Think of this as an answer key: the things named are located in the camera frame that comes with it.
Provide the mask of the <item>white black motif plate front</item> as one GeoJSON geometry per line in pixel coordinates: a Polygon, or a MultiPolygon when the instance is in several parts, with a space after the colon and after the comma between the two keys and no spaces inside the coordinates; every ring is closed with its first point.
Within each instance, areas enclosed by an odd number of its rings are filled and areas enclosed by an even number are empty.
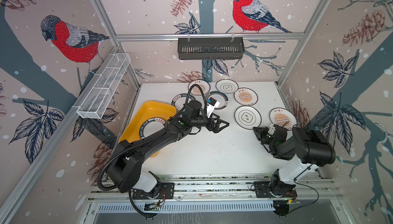
{"type": "Polygon", "coordinates": [[[236,123],[243,129],[252,130],[260,127],[262,116],[259,111],[251,106],[241,106],[235,110],[234,118],[236,123]]]}

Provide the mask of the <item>green rim plate front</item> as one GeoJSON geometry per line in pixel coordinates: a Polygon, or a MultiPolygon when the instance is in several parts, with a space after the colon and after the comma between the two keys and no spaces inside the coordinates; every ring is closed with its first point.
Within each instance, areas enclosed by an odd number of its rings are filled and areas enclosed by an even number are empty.
{"type": "Polygon", "coordinates": [[[144,139],[164,128],[166,121],[162,118],[155,117],[146,120],[139,129],[140,139],[144,139]]]}

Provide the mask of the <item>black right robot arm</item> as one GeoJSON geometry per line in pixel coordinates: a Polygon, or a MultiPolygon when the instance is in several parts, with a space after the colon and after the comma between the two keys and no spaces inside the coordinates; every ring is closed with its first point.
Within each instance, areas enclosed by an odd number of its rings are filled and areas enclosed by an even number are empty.
{"type": "Polygon", "coordinates": [[[268,127],[254,127],[258,141],[274,158],[288,163],[277,169],[269,184],[273,195],[291,193],[297,181],[309,171],[333,164],[336,152],[325,136],[316,130],[306,131],[301,127],[292,127],[292,136],[287,138],[288,130],[277,124],[268,127]]]}

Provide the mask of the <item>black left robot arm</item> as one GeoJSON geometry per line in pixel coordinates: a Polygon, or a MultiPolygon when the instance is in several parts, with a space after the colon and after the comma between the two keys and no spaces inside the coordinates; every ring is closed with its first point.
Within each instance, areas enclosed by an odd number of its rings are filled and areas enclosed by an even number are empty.
{"type": "Polygon", "coordinates": [[[132,143],[121,141],[98,174],[98,188],[102,191],[118,189],[121,193],[141,190],[150,197],[159,195],[161,182],[154,173],[142,172],[143,163],[167,145],[192,135],[194,127],[205,127],[213,133],[227,128],[229,123],[221,120],[213,110],[214,106],[208,102],[190,101],[170,117],[160,131],[132,143]]]}

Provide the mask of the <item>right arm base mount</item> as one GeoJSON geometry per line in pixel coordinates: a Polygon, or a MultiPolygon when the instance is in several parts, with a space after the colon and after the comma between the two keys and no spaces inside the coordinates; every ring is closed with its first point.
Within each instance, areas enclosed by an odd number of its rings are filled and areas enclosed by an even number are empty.
{"type": "Polygon", "coordinates": [[[297,198],[295,185],[283,182],[254,182],[251,189],[257,198],[297,198]]]}

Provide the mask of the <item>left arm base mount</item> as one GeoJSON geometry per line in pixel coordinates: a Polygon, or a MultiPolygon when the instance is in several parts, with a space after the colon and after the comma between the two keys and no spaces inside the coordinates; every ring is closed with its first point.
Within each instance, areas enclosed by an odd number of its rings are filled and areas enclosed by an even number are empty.
{"type": "Polygon", "coordinates": [[[133,199],[136,200],[167,200],[174,198],[175,184],[159,182],[157,186],[150,192],[135,189],[133,199]]]}

